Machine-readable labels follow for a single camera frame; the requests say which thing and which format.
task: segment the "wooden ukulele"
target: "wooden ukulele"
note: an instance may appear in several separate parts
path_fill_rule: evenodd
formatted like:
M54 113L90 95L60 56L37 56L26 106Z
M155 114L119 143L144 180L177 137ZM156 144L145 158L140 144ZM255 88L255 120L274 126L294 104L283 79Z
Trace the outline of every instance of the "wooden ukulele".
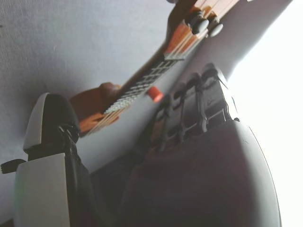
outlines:
M239 0L178 0L168 19L164 43L154 56L120 89L111 83L71 98L81 135L89 135L118 119L138 97L148 94L154 102L162 93L152 85L178 61L184 60L206 37L223 28L220 19Z

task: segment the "ukulele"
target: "ukulele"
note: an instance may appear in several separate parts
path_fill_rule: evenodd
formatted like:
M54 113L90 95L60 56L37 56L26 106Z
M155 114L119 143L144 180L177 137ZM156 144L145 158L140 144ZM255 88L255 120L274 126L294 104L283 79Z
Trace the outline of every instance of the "ukulele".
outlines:
M81 136L112 124L144 94L154 102L160 101L163 94L152 85L177 62L184 60L204 38L220 33L223 28L220 19L238 1L178 0L168 18L164 43L121 88L105 83L71 98Z

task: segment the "ukulele neck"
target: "ukulele neck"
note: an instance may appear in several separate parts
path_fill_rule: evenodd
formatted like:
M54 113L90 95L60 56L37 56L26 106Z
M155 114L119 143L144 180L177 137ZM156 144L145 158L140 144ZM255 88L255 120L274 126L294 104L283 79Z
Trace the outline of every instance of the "ukulele neck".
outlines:
M117 99L105 113L115 112L127 108L134 100L149 89L156 80L171 69L182 58L162 59L156 61L148 70L145 71L142 77L138 78L121 96Z

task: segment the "ukulele headstock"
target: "ukulele headstock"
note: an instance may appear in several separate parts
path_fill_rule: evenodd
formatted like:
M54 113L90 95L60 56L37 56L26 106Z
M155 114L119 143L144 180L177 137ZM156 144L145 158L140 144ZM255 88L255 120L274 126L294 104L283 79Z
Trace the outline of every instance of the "ukulele headstock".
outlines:
M239 0L179 0L168 20L167 60L182 60L203 38L217 35L220 19Z

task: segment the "red object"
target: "red object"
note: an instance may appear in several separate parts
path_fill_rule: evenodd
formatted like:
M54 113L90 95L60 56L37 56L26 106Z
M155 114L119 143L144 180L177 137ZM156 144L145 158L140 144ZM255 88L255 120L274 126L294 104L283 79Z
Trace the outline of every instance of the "red object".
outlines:
M155 86L148 89L147 94L154 101L154 103L159 102L163 98L162 92L160 92Z

